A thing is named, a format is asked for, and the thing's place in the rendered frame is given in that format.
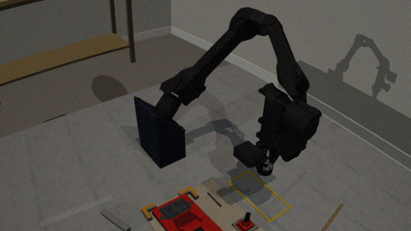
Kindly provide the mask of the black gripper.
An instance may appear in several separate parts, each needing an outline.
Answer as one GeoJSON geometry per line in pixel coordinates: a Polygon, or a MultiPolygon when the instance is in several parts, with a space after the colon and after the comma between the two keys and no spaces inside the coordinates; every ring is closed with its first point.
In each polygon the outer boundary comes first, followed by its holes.
{"type": "Polygon", "coordinates": [[[286,127],[284,127],[284,124],[269,123],[263,116],[258,118],[258,123],[261,124],[261,130],[256,132],[256,137],[259,138],[256,145],[253,145],[250,141],[245,141],[234,146],[233,156],[240,160],[247,168],[255,166],[257,171],[261,172],[266,160],[269,159],[274,165],[280,156],[276,149],[271,150],[269,148],[269,142],[273,133],[281,133],[285,131],[286,127]],[[267,153],[269,157],[267,157],[267,153]]]}

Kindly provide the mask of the black wheel with grey hub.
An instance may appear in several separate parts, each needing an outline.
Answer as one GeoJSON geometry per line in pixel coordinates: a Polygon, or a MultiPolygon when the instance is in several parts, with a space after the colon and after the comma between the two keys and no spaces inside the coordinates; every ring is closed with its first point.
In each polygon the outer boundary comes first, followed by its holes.
{"type": "Polygon", "coordinates": [[[273,164],[270,161],[266,160],[265,163],[263,164],[263,168],[262,168],[261,172],[258,171],[258,173],[261,176],[271,175],[272,171],[273,171],[273,167],[274,167],[273,164]]]}

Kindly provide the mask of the grey rectangular bar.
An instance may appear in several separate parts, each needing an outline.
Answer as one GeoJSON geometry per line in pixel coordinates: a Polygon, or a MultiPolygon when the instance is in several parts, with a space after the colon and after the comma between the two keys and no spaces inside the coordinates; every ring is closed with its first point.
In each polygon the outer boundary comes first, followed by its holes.
{"type": "Polygon", "coordinates": [[[117,227],[122,229],[122,231],[130,231],[130,227],[122,222],[119,218],[115,217],[113,214],[111,214],[108,210],[103,209],[101,210],[101,215],[104,216],[106,219],[111,221],[113,224],[115,224],[117,227]]]}

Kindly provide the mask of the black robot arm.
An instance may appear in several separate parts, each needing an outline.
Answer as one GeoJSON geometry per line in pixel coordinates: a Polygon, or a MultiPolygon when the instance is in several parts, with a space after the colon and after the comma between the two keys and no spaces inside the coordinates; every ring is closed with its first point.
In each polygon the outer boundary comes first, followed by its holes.
{"type": "Polygon", "coordinates": [[[158,116],[174,123],[171,119],[181,103],[187,106],[198,98],[206,90],[206,78],[224,58],[242,41],[253,39],[255,35],[270,37],[277,57],[277,80],[294,100],[273,83],[258,90],[265,96],[263,118],[269,123],[284,124],[286,127],[281,133],[273,133],[269,148],[276,149],[282,159],[289,162],[306,149],[307,140],[316,133],[322,113],[307,104],[309,81],[295,61],[283,26],[274,15],[255,8],[240,8],[231,18],[229,29],[196,64],[161,83],[159,89],[164,94],[155,107],[150,107],[158,116]]]}

